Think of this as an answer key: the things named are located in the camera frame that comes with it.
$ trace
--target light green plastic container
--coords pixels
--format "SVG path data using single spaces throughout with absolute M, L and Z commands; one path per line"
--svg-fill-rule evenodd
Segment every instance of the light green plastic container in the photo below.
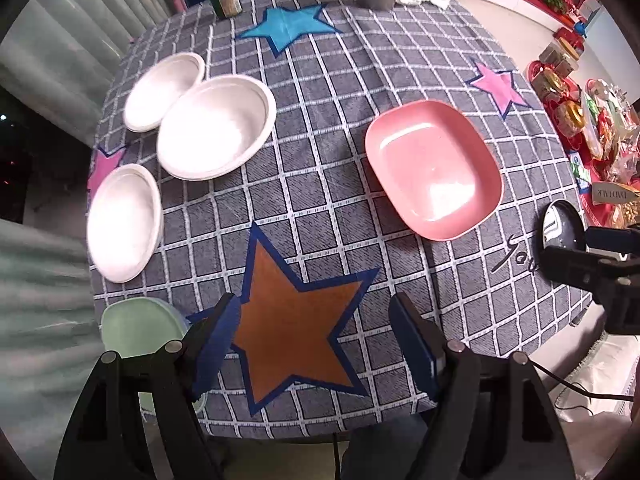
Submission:
M 182 339 L 189 329 L 184 316 L 167 302 L 158 298 L 131 298 L 119 301 L 102 313 L 102 342 L 106 350 L 115 350 L 124 359 L 153 354 L 173 339 Z M 155 413 L 151 394 L 140 393 L 140 406 Z M 201 411 L 207 394 L 193 403 Z

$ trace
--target pink bowl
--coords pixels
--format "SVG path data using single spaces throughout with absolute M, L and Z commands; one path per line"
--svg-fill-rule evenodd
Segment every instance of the pink bowl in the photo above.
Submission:
M 420 236 L 453 240 L 486 220 L 504 184 L 473 124 L 439 101 L 416 101 L 377 117 L 367 156 L 402 220 Z

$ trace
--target metal bolt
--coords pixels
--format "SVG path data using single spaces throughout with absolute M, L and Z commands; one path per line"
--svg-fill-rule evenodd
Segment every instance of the metal bolt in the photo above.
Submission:
M 455 352 L 456 354 L 460 354 L 465 349 L 465 344 L 463 342 L 461 342 L 461 341 L 456 340 L 456 339 L 452 339 L 451 341 L 449 341 L 447 343 L 447 347 L 452 352 Z
M 117 356 L 118 354 L 116 354 L 116 352 L 114 352 L 113 350 L 109 350 L 108 352 L 105 352 L 104 354 L 102 354 L 102 357 L 100 357 L 100 361 L 108 365 L 113 363 L 116 360 Z
M 524 352 L 514 352 L 511 357 L 519 365 L 525 365 L 529 362 L 529 357 Z
M 169 354 L 175 354 L 182 350 L 182 341 L 178 341 L 174 339 L 173 341 L 169 341 L 166 345 L 164 345 L 164 349 L 169 352 Z

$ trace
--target star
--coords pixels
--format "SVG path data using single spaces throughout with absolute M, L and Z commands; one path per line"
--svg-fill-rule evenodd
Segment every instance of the star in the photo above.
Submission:
M 98 147 L 95 155 L 94 170 L 86 182 L 90 200 L 94 198 L 96 191 L 98 191 L 100 184 L 102 184 L 106 176 L 118 167 L 126 151 L 127 147 L 123 146 L 115 152 L 107 154 L 102 148 Z
M 337 337 L 378 270 L 303 283 L 254 223 L 242 282 L 238 353 L 249 412 L 294 382 L 368 395 Z M 188 317 L 208 316 L 207 310 Z
M 262 22 L 242 32 L 236 39 L 266 38 L 273 55 L 278 57 L 291 43 L 305 34 L 341 32 L 318 18 L 323 7 L 314 5 L 300 10 L 281 7 L 264 9 Z
M 487 92 L 494 100 L 503 120 L 506 119 L 514 104 L 530 108 L 529 104 L 516 91 L 513 71 L 494 72 L 476 60 L 473 60 L 473 62 L 476 64 L 480 75 L 471 81 L 466 81 L 466 84 Z

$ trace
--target curtain fold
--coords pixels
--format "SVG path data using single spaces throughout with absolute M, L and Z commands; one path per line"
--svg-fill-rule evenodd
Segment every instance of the curtain fold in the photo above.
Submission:
M 167 0 L 30 0 L 0 43 L 0 85 L 91 146 L 131 40 L 171 13 Z
M 104 351 L 84 244 L 0 221 L 0 315 L 0 428 L 34 476 L 50 479 Z

